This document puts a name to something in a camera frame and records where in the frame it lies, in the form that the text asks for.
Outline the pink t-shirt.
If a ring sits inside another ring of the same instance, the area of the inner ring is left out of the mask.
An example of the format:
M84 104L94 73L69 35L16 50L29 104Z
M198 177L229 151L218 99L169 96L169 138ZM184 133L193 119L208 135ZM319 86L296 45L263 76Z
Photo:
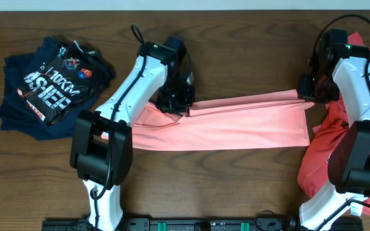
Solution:
M308 146L306 109L295 90L195 102L189 114L147 103L132 129L133 147L151 151L215 151Z

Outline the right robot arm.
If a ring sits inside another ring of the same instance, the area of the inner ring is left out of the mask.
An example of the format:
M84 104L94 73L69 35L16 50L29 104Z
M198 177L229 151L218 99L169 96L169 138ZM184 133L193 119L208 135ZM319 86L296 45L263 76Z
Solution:
M308 92L321 102L342 99L348 130L324 160L327 179L299 208L299 226L331 230L343 213L370 208L370 49L347 42L322 47Z

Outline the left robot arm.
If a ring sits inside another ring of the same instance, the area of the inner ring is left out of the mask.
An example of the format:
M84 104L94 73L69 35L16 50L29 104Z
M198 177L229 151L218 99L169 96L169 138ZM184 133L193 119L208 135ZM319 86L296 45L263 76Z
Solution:
M159 111L179 116L194 103L193 74L179 71L187 55L177 38L168 37L163 44L145 42L112 97L76 118L69 162L87 189L91 208L87 223L93 230L115 230L122 220L120 185L132 165L132 128L148 101L156 96Z

